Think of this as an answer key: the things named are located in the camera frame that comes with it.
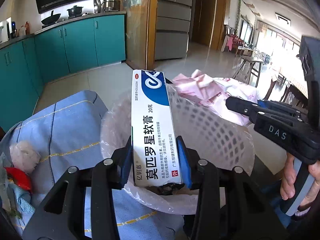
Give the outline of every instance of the human hand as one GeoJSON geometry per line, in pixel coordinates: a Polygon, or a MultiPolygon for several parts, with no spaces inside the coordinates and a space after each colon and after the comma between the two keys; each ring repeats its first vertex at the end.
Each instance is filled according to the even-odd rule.
{"type": "MultiPolygon", "coordinates": [[[[296,181],[296,171],[293,168],[294,156],[287,153],[287,160],[284,165],[284,172],[282,175],[282,182],[280,194],[283,200],[292,198],[295,194],[294,183],[296,181]]],[[[300,203],[301,208],[308,208],[310,204],[316,199],[320,190],[320,161],[308,167],[309,173],[315,178],[309,192],[300,203]]]]}

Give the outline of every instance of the teal cabinet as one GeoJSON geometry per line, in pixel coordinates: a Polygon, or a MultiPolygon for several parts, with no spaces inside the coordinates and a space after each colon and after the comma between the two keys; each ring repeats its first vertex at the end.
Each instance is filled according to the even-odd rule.
{"type": "Polygon", "coordinates": [[[62,26],[36,35],[35,43],[39,68],[44,83],[70,73],[62,26]]]}
{"type": "Polygon", "coordinates": [[[98,65],[125,60],[124,15],[94,18],[98,65]]]}
{"type": "Polygon", "coordinates": [[[70,72],[97,67],[93,18],[63,25],[62,29],[70,72]]]}
{"type": "Polygon", "coordinates": [[[38,96],[40,97],[43,91],[44,84],[39,70],[35,39],[28,38],[26,40],[23,40],[22,44],[31,81],[36,89],[38,96]]]}
{"type": "Polygon", "coordinates": [[[31,82],[22,42],[0,50],[1,107],[0,126],[8,131],[29,118],[38,100],[31,82]]]}

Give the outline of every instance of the white swirl logo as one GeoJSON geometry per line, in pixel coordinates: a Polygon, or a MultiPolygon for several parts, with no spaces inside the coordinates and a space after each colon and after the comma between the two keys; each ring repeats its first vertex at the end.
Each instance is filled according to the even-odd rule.
{"type": "Polygon", "coordinates": [[[150,73],[150,72],[145,72],[149,77],[151,77],[151,78],[147,78],[146,79],[146,82],[145,82],[145,84],[146,84],[146,86],[148,87],[148,88],[152,88],[152,89],[157,89],[157,88],[159,88],[159,87],[161,87],[162,86],[162,82],[161,82],[161,80],[160,79],[158,79],[158,78],[156,78],[159,74],[160,74],[160,72],[156,72],[156,73],[154,73],[153,75],[150,73]]]}

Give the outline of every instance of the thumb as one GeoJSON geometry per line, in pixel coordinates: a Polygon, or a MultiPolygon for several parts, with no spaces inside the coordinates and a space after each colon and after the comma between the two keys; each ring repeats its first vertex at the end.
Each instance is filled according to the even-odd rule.
{"type": "Polygon", "coordinates": [[[320,161],[317,161],[313,165],[309,165],[308,169],[309,173],[315,178],[315,181],[313,182],[309,192],[301,202],[301,207],[312,203],[316,199],[316,196],[318,195],[318,192],[320,190],[320,161]]]}

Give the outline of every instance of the cabinet handle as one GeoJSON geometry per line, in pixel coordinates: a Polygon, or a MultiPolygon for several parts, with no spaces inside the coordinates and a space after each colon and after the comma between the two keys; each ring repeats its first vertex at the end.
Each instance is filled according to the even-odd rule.
{"type": "Polygon", "coordinates": [[[8,59],[9,59],[9,63],[12,63],[11,57],[10,57],[10,52],[8,52],[8,59]]]}
{"type": "Polygon", "coordinates": [[[5,64],[9,66],[8,56],[6,53],[4,54],[4,58],[5,58],[5,64]]]}

